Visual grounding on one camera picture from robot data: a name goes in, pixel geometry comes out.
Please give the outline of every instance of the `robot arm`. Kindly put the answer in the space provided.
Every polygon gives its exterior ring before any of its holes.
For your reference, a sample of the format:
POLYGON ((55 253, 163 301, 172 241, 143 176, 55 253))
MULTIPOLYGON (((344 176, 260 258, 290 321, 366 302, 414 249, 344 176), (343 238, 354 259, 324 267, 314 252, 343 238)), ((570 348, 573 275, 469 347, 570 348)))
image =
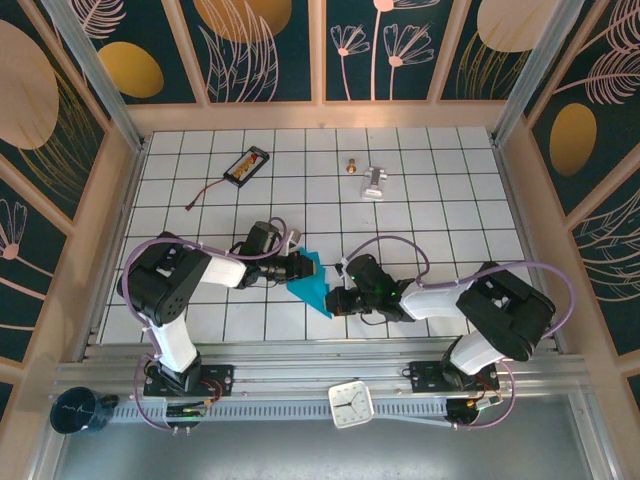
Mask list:
MULTIPOLYGON (((495 267, 487 262, 480 271, 495 267)), ((506 270, 452 288, 423 288, 413 279, 393 280, 371 255, 346 267, 357 288, 338 287, 327 295, 334 315, 371 313, 387 321, 429 317, 467 317, 476 327, 445 353, 442 373, 462 390, 485 366, 508 357, 526 361, 549 327, 555 306, 547 297, 506 270)))
MULTIPOLYGON (((240 254, 268 252, 278 236, 273 225, 257 222, 240 246, 240 254)), ((177 237, 164 232, 159 238, 177 237)), ((314 273, 313 261, 299 252, 241 262, 180 243, 162 243, 151 245, 133 262, 129 293, 133 307, 149 319, 162 351, 158 372, 173 390, 189 392, 200 380, 202 361, 189 338, 184 311, 200 282, 242 289, 260 277, 285 283, 314 273)), ((122 296, 122 279, 118 294, 122 296)))

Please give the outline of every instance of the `blue cup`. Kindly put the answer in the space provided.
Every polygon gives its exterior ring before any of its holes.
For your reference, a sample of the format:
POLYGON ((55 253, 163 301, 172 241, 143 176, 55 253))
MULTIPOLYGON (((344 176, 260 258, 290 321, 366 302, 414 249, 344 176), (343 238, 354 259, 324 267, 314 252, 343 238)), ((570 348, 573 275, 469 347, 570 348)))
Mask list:
POLYGON ((116 395, 100 395, 85 387, 75 387, 58 397, 51 407, 49 421, 64 435, 102 430, 118 405, 116 395))

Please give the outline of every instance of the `metal bracket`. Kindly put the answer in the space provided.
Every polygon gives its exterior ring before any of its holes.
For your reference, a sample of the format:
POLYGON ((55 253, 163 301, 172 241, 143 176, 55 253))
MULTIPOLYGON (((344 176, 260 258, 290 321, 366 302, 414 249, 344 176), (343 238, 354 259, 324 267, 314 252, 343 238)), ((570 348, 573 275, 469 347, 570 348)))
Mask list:
POLYGON ((179 395, 173 390, 167 388, 166 384, 159 380, 159 374, 157 374, 157 368, 155 365, 149 367, 150 375, 147 377, 147 381, 144 384, 144 396, 145 397, 162 397, 162 398, 176 398, 176 397, 211 397, 212 386, 217 391, 216 383, 222 387, 222 396, 230 397, 231 390, 233 388, 233 374, 235 367, 233 365, 203 365, 200 368, 200 382, 193 392, 179 395))
MULTIPOLYGON (((440 361, 411 362, 403 371, 403 375, 411 380, 413 393, 459 392, 456 387, 444 379, 440 361)), ((476 381, 464 389, 465 392, 482 392, 489 387, 500 389, 498 373, 494 364, 487 365, 476 375, 476 381)))

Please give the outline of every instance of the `yellow oval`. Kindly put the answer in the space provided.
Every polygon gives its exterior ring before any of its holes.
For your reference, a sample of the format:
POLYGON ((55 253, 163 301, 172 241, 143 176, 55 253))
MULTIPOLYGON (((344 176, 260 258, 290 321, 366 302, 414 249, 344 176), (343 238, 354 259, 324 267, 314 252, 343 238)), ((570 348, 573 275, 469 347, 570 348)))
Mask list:
POLYGON ((598 126, 588 107, 571 103, 564 107, 551 128, 551 165, 566 177, 584 167, 596 144, 598 126))
POLYGON ((40 47, 0 20, 0 138, 14 147, 44 145, 58 122, 56 74, 40 47))
POLYGON ((98 51, 116 88, 136 98, 160 93, 164 76, 160 66, 145 50, 128 42, 113 42, 98 51))
POLYGON ((263 35, 260 30, 254 31, 251 36, 249 34, 251 23, 245 1, 256 17, 258 28, 259 18, 262 17, 274 37, 289 23, 291 0, 194 0, 193 3, 202 21, 216 35, 238 43, 248 43, 249 38, 252 43, 261 41, 263 35))
POLYGON ((498 52, 525 52, 538 43, 557 0, 482 0, 480 40, 498 52))

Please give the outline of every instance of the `clock face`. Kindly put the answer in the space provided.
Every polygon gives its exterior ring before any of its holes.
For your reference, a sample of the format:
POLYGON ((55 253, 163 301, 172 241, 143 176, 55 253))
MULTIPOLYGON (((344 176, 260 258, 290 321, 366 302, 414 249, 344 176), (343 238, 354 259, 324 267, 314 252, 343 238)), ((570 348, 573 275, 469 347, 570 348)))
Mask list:
POLYGON ((367 423, 373 418, 371 394, 364 382, 350 382, 329 389, 333 423, 338 428, 367 423))

